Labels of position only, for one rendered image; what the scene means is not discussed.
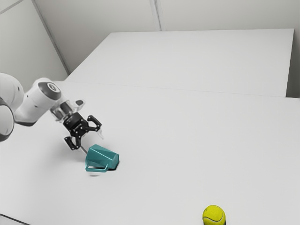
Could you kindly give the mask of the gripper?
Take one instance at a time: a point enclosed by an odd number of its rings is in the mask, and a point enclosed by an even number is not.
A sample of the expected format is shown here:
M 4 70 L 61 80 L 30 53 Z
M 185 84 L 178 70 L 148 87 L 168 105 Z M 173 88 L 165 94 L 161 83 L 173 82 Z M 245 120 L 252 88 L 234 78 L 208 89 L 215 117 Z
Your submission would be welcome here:
M 93 122 L 95 126 L 91 127 L 89 122 Z M 101 139 L 104 139 L 102 123 L 93 115 L 89 115 L 86 121 L 80 113 L 76 112 L 64 120 L 63 125 L 69 132 L 69 136 L 66 136 L 64 141 L 71 150 L 81 150 L 87 153 L 87 150 L 82 146 L 82 136 L 89 131 L 96 132 Z

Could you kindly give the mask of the teal faceted mug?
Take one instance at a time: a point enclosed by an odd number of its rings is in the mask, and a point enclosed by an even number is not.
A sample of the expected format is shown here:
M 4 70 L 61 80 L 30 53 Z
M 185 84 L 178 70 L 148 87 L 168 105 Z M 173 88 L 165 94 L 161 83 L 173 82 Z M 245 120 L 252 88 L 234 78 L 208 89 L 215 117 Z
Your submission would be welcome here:
M 85 159 L 87 172 L 105 173 L 115 170 L 119 164 L 119 154 L 97 144 L 91 146 Z

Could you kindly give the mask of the yellow tennis ball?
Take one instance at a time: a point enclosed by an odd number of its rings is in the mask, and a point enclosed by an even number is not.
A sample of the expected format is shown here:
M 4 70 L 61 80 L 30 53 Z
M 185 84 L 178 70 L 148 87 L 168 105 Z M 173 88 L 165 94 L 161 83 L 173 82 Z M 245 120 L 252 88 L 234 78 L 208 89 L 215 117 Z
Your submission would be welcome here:
M 217 205 L 210 205 L 203 211 L 202 220 L 203 225 L 225 225 L 225 212 Z

